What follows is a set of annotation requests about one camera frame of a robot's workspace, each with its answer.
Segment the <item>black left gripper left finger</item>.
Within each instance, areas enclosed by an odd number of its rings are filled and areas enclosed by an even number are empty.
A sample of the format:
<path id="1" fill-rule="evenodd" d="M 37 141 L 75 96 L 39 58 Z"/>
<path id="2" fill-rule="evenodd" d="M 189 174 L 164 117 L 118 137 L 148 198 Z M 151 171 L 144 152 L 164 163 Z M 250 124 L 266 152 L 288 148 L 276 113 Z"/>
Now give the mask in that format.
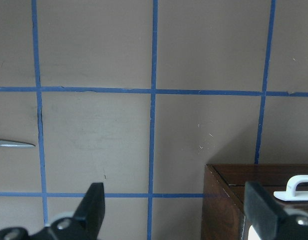
<path id="1" fill-rule="evenodd" d="M 0 230 L 0 240 L 96 240 L 105 216 L 104 184 L 92 183 L 73 216 L 55 220 L 30 235 L 21 227 Z"/>

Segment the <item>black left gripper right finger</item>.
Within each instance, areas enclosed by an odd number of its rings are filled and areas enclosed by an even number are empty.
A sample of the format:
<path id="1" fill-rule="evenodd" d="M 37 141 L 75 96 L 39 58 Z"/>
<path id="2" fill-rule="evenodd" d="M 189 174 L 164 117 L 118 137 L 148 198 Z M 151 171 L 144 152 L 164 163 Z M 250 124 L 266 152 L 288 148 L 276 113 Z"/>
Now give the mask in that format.
<path id="1" fill-rule="evenodd" d="M 262 240 L 308 240 L 308 213 L 283 208 L 258 182 L 245 184 L 244 212 Z"/>

